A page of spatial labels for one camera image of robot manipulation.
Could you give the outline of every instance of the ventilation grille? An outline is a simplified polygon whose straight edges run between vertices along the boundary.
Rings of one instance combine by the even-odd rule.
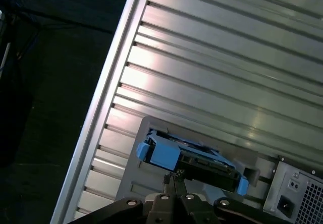
[[[307,186],[299,209],[297,224],[323,224],[323,188],[311,184]]]

